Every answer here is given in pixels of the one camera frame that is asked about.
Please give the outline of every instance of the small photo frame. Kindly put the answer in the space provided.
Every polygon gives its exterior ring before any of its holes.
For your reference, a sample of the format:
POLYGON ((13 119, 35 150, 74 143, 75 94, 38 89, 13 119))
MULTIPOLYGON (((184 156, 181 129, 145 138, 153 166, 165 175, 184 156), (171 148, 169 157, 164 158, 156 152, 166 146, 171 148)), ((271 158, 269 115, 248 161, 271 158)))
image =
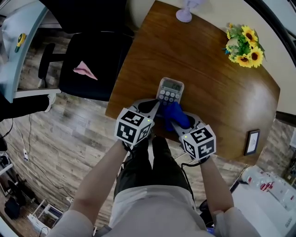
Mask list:
POLYGON ((253 130, 248 132, 247 144, 245 148, 245 156, 254 154, 257 149, 260 136, 260 130, 253 130))

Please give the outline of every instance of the calculator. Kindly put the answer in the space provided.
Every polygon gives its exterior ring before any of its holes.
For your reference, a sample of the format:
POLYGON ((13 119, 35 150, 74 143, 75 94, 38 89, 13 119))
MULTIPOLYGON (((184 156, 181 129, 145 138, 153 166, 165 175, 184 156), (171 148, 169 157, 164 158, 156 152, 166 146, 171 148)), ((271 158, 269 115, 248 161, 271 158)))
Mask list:
POLYGON ((184 84, 182 82, 164 77, 160 81, 156 98, 163 106, 170 105, 174 101, 179 104, 183 90, 184 84))

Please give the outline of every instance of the calculator display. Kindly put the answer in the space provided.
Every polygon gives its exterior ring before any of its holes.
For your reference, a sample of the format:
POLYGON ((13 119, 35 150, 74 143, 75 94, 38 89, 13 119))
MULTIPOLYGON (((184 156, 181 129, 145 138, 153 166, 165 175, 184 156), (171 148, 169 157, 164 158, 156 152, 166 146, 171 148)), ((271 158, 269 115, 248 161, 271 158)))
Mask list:
POLYGON ((171 89, 176 90, 176 91, 180 91, 181 88, 182 88, 180 85, 175 84, 175 83, 173 83, 171 81, 167 81, 167 80, 165 80, 163 82, 163 86, 164 87, 167 87, 167 88, 171 88, 171 89))

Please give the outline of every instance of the electrical cord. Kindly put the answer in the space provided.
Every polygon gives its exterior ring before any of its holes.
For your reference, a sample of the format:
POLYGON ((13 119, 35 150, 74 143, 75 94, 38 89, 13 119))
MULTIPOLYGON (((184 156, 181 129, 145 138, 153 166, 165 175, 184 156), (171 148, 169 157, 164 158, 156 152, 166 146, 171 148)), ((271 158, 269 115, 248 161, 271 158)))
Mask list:
POLYGON ((41 236, 41 234, 42 234, 42 230, 44 229, 44 228, 46 228, 47 229, 47 234, 48 234, 48 227, 42 227, 42 229, 41 229, 41 231, 40 231, 40 234, 39 234, 39 237, 41 236))
POLYGON ((186 164, 186 163, 181 163, 181 170, 182 170, 182 172, 183 172, 183 174, 184 174, 184 176, 185 176, 185 179, 186 179, 186 181, 187 181, 187 184, 188 184, 188 187, 189 187, 189 191, 190 191, 190 193, 191 193, 191 196, 192 196, 193 201, 194 201, 194 194, 193 194, 193 191, 192 191, 192 189, 191 189, 191 185, 190 185, 190 183, 189 183, 189 180, 188 180, 187 174, 186 174, 186 172, 185 172, 183 166, 195 167, 195 166, 201 165, 202 163, 205 163, 205 162, 209 159, 209 157, 210 157, 210 156, 205 157, 204 159, 201 159, 201 161, 200 161, 199 163, 196 163, 196 164, 193 164, 193 165, 186 164))
POLYGON ((58 189, 58 190, 61 190, 61 189, 63 189, 64 191, 65 191, 65 193, 66 194, 68 194, 69 195, 69 197, 71 197, 71 198, 73 198, 67 191, 66 191, 66 189, 64 188, 64 187, 58 187, 58 186, 56 186, 56 185, 54 185, 54 183, 50 180, 50 178, 49 177, 47 177, 47 175, 45 174, 45 172, 42 170, 42 169, 40 169, 40 167, 39 166, 37 166, 33 161, 29 161, 29 162, 31 162, 33 165, 35 165, 43 174, 44 174, 44 176, 50 181, 50 183, 52 184, 52 186, 54 186, 56 189, 58 189))
POLYGON ((133 153, 132 149, 130 148, 130 146, 128 146, 128 144, 126 144, 124 141, 122 141, 122 144, 123 144, 123 146, 124 146, 124 149, 125 149, 126 151, 129 151, 130 154, 131 154, 131 157, 134 158, 134 153, 133 153))
POLYGON ((29 143, 29 151, 28 151, 28 154, 29 154, 29 153, 30 153, 30 151, 31 151, 31 145, 30 145, 30 135, 31 135, 31 131, 32 131, 32 122, 31 122, 30 118, 31 118, 31 114, 29 114, 30 131, 29 131, 29 136, 28 136, 28 143, 29 143))
MULTIPOLYGON (((19 152, 19 153, 21 153, 19 150, 17 150, 17 149, 15 149, 9 142, 7 142, 16 152, 19 152)), ((66 191, 66 189, 64 188, 64 187, 58 187, 58 186, 56 186, 56 185, 54 185, 54 183, 50 180, 50 178, 49 177, 47 177, 47 175, 45 174, 45 172, 39 167, 39 166, 37 166, 33 161, 31 161, 31 160, 29 160, 28 162, 31 162, 33 165, 35 165, 43 174, 44 174, 44 176, 50 181, 50 183, 52 184, 52 186, 54 186, 56 189, 58 189, 58 190, 61 190, 61 189, 63 189, 64 191, 65 191, 65 193, 66 194, 68 194, 69 195, 69 197, 71 197, 71 198, 73 198, 67 191, 66 191)))
POLYGON ((19 129, 19 127, 18 127, 17 123, 16 123, 16 122, 14 122, 14 123, 15 123, 15 125, 16 125, 16 127, 17 127, 18 131, 19 131, 19 134, 20 134, 20 136, 22 137, 23 144, 24 144, 24 149, 26 149, 25 142, 24 142, 24 138, 23 138, 23 134, 22 134, 22 132, 20 131, 20 129, 19 129))
POLYGON ((11 124, 10 130, 4 136, 0 137, 0 139, 5 138, 11 132, 12 127, 13 127, 13 118, 12 118, 12 124, 11 124))

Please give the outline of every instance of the person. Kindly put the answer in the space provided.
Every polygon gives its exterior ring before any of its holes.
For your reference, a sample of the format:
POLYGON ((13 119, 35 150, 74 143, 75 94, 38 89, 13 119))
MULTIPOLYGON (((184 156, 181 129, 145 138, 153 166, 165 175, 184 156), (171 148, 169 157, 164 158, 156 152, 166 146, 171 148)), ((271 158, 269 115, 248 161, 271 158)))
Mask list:
POLYGON ((55 100, 56 94, 49 94, 16 98, 9 103, 0 93, 0 122, 40 111, 48 112, 55 100))
MULTIPOLYGON (((68 211, 48 237, 90 237, 98 213, 111 191, 114 204, 108 226, 95 236, 210 237, 198 215, 181 168, 162 137, 152 140, 153 168, 148 139, 135 146, 124 162, 127 148, 118 140, 86 175, 68 211)), ((231 192, 212 158, 200 165, 205 193, 217 237, 260 236, 234 207, 231 192)))

